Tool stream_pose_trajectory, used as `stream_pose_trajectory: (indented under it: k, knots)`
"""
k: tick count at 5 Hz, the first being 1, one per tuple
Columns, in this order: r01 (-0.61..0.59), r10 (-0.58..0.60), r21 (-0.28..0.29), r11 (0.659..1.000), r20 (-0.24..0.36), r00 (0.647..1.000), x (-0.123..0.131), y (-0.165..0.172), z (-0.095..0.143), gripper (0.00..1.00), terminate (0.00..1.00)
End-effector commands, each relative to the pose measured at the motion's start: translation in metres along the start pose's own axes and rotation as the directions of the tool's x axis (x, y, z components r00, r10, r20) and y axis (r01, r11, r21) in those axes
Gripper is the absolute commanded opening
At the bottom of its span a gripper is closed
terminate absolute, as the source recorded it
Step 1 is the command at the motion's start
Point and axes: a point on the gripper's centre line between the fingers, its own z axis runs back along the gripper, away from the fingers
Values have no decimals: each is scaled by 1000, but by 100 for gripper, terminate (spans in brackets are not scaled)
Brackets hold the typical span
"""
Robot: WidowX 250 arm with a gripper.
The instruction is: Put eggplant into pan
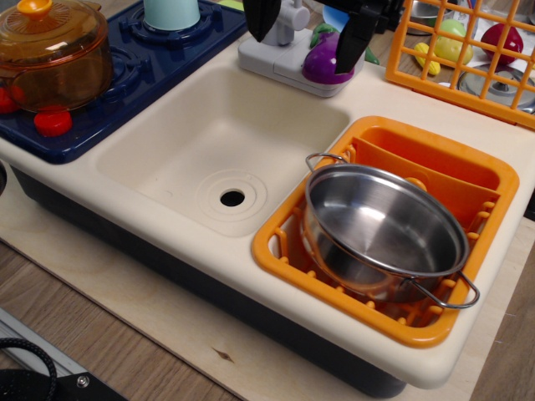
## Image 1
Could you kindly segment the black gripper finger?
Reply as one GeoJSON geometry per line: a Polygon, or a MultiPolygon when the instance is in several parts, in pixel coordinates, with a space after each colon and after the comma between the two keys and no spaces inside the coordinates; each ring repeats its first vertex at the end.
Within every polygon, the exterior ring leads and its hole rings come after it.
{"type": "Polygon", "coordinates": [[[348,74],[367,49],[380,21],[380,5],[358,5],[347,12],[348,22],[336,49],[336,74],[348,74]]]}
{"type": "Polygon", "coordinates": [[[243,0],[249,33],[258,41],[265,39],[278,19],[280,0],[243,0]]]}

